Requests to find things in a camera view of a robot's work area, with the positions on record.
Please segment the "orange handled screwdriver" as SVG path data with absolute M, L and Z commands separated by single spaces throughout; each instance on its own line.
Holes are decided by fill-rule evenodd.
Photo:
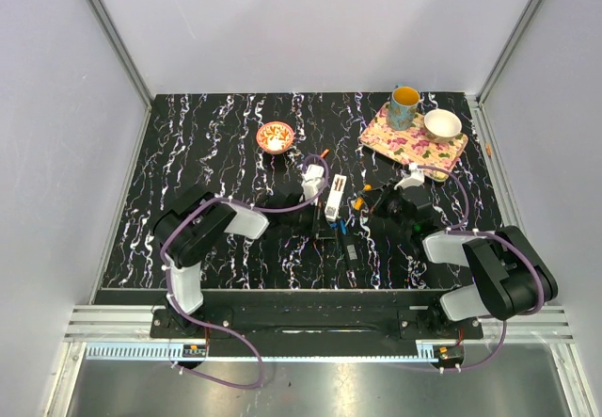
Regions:
M 356 198 L 356 201 L 355 201 L 355 203 L 354 203 L 354 209 L 355 209 L 356 211 L 360 211 L 360 210 L 361 210 L 361 208 L 362 208 L 362 207 L 364 206 L 364 204 L 365 204 L 365 200 L 364 200 L 364 198 L 363 198 L 363 192 L 365 192 L 365 191 L 370 191 L 370 190 L 372 190 L 372 186 L 371 186 L 370 184 L 365 184 L 365 185 L 363 186 L 363 189 L 362 189 L 362 191 L 360 192 L 360 194 L 358 195 L 358 197 Z

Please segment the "white remote orange batteries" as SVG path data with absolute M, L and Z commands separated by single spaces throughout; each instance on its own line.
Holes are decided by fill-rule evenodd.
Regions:
M 339 217 L 346 182 L 344 175 L 336 174 L 333 178 L 325 204 L 325 219 L 328 222 L 335 222 Z

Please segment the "black remote blue batteries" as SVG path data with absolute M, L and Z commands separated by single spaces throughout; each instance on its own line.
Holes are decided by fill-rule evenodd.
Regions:
M 343 232 L 340 227 L 340 243 L 347 269 L 356 270 L 359 266 L 356 239 L 348 228 L 346 232 Z

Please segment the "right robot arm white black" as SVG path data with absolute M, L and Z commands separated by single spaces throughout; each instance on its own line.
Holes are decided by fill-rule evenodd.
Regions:
M 473 317 L 506 321 L 537 313 L 559 294 L 555 277 L 516 226 L 494 232 L 449 230 L 422 186 L 364 188 L 359 199 L 359 207 L 394 221 L 422 260 L 469 269 L 473 283 L 445 293 L 429 311 L 428 327 L 437 337 L 452 336 Z

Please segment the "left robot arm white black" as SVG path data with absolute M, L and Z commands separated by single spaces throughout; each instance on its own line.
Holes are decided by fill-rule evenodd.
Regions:
M 221 198 L 204 184 L 178 194 L 152 223 L 169 283 L 171 327 L 187 338 L 202 330 L 201 264 L 221 238 L 236 235 L 254 241 L 271 228 L 322 235 L 329 226 L 320 199 L 322 187 L 288 183 L 281 190 L 262 192 L 252 203 Z

